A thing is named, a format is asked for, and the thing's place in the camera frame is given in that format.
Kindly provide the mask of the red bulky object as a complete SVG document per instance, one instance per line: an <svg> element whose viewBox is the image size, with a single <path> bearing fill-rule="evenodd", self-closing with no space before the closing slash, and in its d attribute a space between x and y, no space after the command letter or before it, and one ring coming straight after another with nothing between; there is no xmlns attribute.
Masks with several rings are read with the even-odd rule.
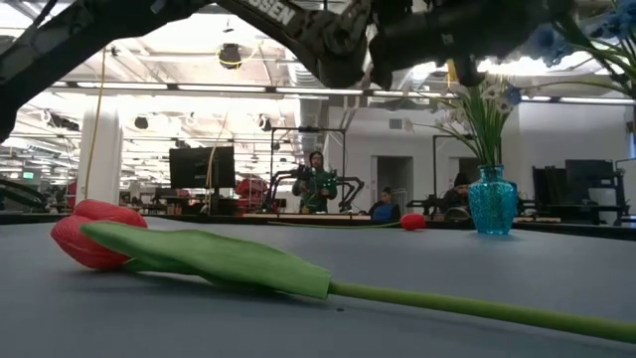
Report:
<svg viewBox="0 0 636 358"><path fill-rule="evenodd" d="M247 210L258 210L266 198L268 184L259 177L245 178L235 186L237 205Z"/></svg>

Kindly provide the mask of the white flower bunch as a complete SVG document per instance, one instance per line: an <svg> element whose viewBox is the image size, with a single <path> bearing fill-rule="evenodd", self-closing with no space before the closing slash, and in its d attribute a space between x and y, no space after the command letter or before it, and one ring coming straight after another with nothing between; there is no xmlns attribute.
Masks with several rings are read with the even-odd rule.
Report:
<svg viewBox="0 0 636 358"><path fill-rule="evenodd" d="M407 119L404 128L410 132L417 126L436 129L467 146L481 164L496 165L502 161L502 133L509 116L524 96L532 98L540 88L518 87L502 76L487 76L475 87L452 86L440 96L429 98L445 110L442 118L433 124Z"/></svg>

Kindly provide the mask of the black monitor on stand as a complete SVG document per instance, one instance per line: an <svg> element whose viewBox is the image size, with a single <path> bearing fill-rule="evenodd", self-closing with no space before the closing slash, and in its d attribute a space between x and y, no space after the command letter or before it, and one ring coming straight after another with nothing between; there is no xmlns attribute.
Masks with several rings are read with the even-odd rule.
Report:
<svg viewBox="0 0 636 358"><path fill-rule="evenodd" d="M232 146L169 150L172 189L234 188L235 149Z"/></svg>

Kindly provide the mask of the red tulip with bare stem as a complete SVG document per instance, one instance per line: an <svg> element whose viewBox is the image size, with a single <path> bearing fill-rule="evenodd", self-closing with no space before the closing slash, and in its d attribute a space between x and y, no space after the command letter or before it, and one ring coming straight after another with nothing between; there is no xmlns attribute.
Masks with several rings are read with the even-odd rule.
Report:
<svg viewBox="0 0 636 358"><path fill-rule="evenodd" d="M338 226L329 225L307 225L307 224L293 224L274 222L274 225L298 227L298 228L318 228L318 229L338 229ZM353 229L384 229L384 228L397 228L400 227L406 231L417 231L426 228L426 220L423 214L410 213L403 215L396 222L386 222L383 224L370 224L370 225L358 225L353 226Z"/></svg>

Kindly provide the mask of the black upright panel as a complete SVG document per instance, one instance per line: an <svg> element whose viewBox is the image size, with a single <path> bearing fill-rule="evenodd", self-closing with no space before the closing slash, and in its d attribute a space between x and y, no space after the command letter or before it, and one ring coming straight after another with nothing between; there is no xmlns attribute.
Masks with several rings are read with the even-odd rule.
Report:
<svg viewBox="0 0 636 358"><path fill-rule="evenodd" d="M567 192L566 170L555 166L533 168L535 200L542 206L565 203Z"/></svg>

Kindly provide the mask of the blue-grey table mat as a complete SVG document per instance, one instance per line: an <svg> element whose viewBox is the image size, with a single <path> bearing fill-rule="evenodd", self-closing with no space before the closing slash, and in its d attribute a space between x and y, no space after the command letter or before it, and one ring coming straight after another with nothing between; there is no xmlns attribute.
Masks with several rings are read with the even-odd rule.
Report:
<svg viewBox="0 0 636 358"><path fill-rule="evenodd" d="M421 308L96 272L50 230L0 227L0 358L636 358L632 344ZM215 232L298 255L336 281L636 322L634 242L526 231Z"/></svg>

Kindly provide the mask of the white round pillar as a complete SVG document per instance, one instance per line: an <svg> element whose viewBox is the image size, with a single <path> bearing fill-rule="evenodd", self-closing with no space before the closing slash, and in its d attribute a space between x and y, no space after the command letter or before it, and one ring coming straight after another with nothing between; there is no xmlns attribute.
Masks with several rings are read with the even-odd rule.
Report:
<svg viewBox="0 0 636 358"><path fill-rule="evenodd" d="M79 144L76 203L85 199L119 202L123 129L116 109L87 109Z"/></svg>

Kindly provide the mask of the teal textured glass vase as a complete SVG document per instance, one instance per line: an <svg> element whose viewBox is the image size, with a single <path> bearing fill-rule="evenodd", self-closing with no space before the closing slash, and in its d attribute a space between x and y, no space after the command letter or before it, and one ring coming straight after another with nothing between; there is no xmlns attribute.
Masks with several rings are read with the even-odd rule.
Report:
<svg viewBox="0 0 636 358"><path fill-rule="evenodd" d="M507 235L517 216L518 188L503 178L503 165L480 165L480 178L469 185L468 201L479 234Z"/></svg>

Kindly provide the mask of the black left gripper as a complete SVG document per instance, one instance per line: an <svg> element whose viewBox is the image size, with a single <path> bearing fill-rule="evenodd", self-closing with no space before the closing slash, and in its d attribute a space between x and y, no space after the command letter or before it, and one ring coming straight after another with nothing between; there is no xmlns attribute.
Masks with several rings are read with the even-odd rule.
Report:
<svg viewBox="0 0 636 358"><path fill-rule="evenodd" d="M428 11L414 12L410 0L380 1L370 41L371 80L387 90L393 72L423 63L453 62L458 81L475 87L484 80L477 70L473 27L483 25L476 46L479 56L504 58L541 25L568 15L571 0L427 0Z"/></svg>

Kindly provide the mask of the black table frame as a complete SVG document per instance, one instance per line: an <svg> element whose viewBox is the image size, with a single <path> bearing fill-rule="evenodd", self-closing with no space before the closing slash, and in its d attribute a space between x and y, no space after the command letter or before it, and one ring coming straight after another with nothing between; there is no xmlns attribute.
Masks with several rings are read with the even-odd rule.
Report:
<svg viewBox="0 0 636 358"><path fill-rule="evenodd" d="M55 223L67 214L25 214L18 212L0 211L0 226L48 224ZM473 231L474 225L469 220L460 222L446 222L433 220L424 216L426 229ZM329 225L338 229L353 229L353 226L383 224L373 222L367 216L359 215L301 215L301 214L245 214L243 216L203 216L203 215L147 215L143 221L150 226L152 221L168 223L190 223L202 225L274 225L274 222ZM591 237L636 243L636 228L561 224L556 222L515 222L513 230L542 232L558 235Z"/></svg>

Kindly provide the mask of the black wide desk monitor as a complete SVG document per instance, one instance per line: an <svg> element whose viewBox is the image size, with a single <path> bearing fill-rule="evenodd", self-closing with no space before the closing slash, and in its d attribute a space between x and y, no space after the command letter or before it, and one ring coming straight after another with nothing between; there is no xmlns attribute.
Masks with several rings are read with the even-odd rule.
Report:
<svg viewBox="0 0 636 358"><path fill-rule="evenodd" d="M610 186L615 174L613 162L600 159L567 159L565 172L571 191Z"/></svg>

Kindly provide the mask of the red tulip with green leaf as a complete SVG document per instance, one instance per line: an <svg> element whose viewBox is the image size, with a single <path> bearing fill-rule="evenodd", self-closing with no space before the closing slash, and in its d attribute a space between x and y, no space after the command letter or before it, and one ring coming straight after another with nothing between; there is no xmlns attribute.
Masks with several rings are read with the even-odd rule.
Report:
<svg viewBox="0 0 636 358"><path fill-rule="evenodd" d="M335 282L328 270L274 247L199 230L150 230L137 212L97 200L76 205L54 225L51 236L67 255L89 269L194 275L216 286L322 300L335 294L636 344L636 323Z"/></svg>

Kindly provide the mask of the person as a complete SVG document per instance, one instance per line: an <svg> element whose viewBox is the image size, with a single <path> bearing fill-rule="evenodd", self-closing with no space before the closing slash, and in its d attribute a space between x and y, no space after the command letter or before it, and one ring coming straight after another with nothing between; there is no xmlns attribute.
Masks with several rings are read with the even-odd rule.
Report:
<svg viewBox="0 0 636 358"><path fill-rule="evenodd" d="M381 199L371 207L369 216L374 222L396 222L400 220L400 208L393 202L390 187L383 189Z"/></svg>
<svg viewBox="0 0 636 358"><path fill-rule="evenodd" d="M443 197L442 212L446 222L460 222L471 217L468 190L471 184L468 176L459 172L453 182L453 188Z"/></svg>
<svg viewBox="0 0 636 358"><path fill-rule="evenodd" d="M292 194L300 198L301 214L328 212L328 202L337 196L336 175L324 168L320 151L311 152L306 165L297 169Z"/></svg>

